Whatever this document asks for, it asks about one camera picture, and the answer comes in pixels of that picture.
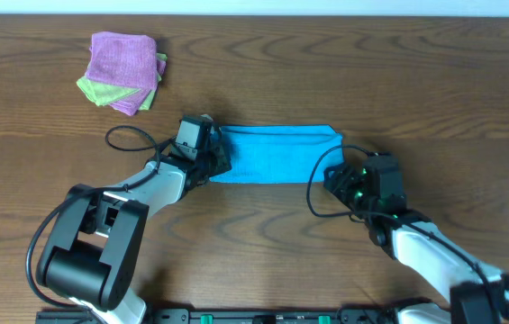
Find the blue cloth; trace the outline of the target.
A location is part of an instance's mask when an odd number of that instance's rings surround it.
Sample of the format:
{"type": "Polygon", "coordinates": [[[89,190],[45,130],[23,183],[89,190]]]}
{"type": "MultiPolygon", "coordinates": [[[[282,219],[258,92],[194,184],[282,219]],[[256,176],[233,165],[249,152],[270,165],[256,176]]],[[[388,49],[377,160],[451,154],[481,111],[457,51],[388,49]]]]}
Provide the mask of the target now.
{"type": "Polygon", "coordinates": [[[324,169],[344,162],[342,143],[329,125],[223,126],[232,169],[210,178],[223,184],[304,184],[321,182],[324,169]]]}

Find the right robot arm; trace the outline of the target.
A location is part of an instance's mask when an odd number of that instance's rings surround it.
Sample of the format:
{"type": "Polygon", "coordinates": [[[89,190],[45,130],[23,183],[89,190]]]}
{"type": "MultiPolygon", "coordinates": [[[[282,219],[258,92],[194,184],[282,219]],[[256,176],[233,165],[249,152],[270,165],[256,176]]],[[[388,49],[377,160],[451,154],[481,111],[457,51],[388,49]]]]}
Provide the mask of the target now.
{"type": "Polygon", "coordinates": [[[509,321],[509,273],[472,256],[430,218],[409,208],[396,158],[369,153],[361,168],[342,163],[326,168],[323,176],[325,189],[365,223],[371,241],[413,269],[450,306],[406,306],[395,311],[395,322],[509,321]]]}

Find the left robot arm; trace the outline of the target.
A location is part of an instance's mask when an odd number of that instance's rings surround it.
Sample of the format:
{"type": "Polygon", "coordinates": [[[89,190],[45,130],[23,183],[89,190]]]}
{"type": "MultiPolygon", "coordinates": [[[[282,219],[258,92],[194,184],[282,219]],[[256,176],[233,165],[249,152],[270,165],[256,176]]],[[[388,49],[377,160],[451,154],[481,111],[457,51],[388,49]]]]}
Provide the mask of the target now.
{"type": "Polygon", "coordinates": [[[101,323],[143,323],[148,304],[131,288],[147,221],[211,177],[231,170],[215,124],[179,126],[118,184],[76,184],[34,232],[25,256],[32,292],[52,306],[81,309],[101,323]]]}

